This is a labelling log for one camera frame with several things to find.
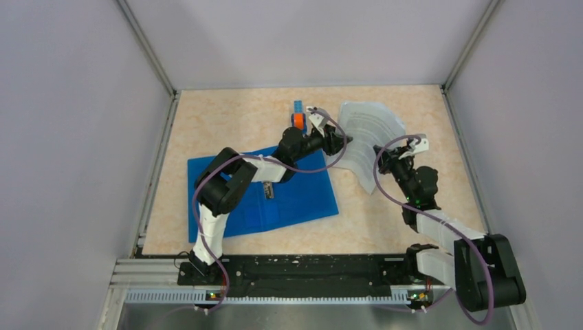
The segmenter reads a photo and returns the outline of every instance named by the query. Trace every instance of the orange object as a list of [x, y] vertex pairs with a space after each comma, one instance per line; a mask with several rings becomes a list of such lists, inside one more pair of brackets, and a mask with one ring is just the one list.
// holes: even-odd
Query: orange object
[[294, 113], [294, 127], [297, 127], [301, 130], [304, 129], [304, 114], [303, 113]]

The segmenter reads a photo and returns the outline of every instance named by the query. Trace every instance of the blue cutting mat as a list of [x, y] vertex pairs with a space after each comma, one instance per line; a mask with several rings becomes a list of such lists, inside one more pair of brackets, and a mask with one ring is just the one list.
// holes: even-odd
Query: blue cutting mat
[[[275, 148], [273, 146], [249, 154], [271, 155]], [[193, 215], [195, 181], [213, 158], [214, 156], [188, 160], [188, 241], [191, 243], [197, 240], [198, 233]], [[315, 170], [324, 166], [322, 151], [298, 162], [298, 167], [303, 170]], [[229, 215], [225, 237], [265, 232], [338, 214], [338, 205], [327, 170], [315, 174], [296, 173], [288, 182], [274, 183], [273, 187], [274, 198], [266, 199], [261, 182], [254, 182], [249, 186], [241, 203]]]

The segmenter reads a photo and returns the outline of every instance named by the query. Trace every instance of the white wall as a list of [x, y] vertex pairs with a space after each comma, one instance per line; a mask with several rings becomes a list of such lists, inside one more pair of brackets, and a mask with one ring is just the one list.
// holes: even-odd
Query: white wall
[[92, 329], [168, 95], [114, 1], [2, 1], [0, 31], [0, 329]]
[[544, 329], [580, 329], [583, 2], [506, 1], [452, 91]]
[[442, 83], [489, 0], [128, 0], [178, 89]]

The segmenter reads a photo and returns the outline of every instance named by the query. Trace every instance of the beige speckled surface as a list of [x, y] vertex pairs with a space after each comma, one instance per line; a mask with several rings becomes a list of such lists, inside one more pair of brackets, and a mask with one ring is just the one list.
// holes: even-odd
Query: beige speckled surface
[[[278, 143], [288, 126], [294, 100], [338, 116], [345, 100], [378, 101], [395, 112], [408, 133], [426, 133], [431, 149], [417, 156], [439, 171], [437, 203], [452, 217], [483, 230], [439, 87], [319, 87], [183, 91], [162, 167], [148, 225], [145, 254], [189, 250], [187, 235], [186, 161], [216, 155], [223, 147], [251, 151]], [[360, 188], [352, 172], [330, 171], [340, 214], [270, 232], [225, 239], [225, 254], [320, 254], [404, 252], [413, 243], [429, 242], [402, 220], [401, 208], [376, 190]], [[402, 194], [390, 175], [387, 191]]]

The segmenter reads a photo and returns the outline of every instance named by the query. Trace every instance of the white paper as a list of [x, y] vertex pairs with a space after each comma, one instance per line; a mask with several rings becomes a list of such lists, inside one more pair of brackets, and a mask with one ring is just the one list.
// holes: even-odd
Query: white paper
[[[338, 124], [353, 140], [348, 143], [346, 153], [334, 167], [352, 171], [365, 191], [372, 194], [375, 190], [373, 163], [376, 158], [373, 146], [384, 146], [404, 135], [405, 124], [384, 104], [378, 102], [342, 103]], [[328, 157], [326, 163], [332, 163], [338, 155]]]

